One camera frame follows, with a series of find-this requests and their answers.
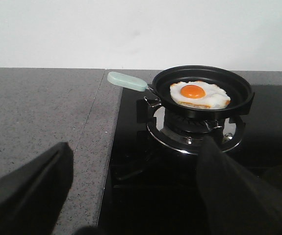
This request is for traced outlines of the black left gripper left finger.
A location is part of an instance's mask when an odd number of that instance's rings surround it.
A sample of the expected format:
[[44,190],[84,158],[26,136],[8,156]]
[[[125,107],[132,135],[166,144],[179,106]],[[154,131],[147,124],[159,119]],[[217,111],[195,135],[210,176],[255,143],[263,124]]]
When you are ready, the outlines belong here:
[[0,178],[0,235],[50,235],[73,182],[73,151],[59,142]]

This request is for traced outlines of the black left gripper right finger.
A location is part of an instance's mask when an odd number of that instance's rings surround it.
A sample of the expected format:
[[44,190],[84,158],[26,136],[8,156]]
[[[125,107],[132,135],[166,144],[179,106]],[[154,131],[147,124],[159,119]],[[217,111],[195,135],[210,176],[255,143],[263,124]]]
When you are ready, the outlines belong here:
[[282,235],[282,191],[258,178],[206,137],[196,180],[213,235]]

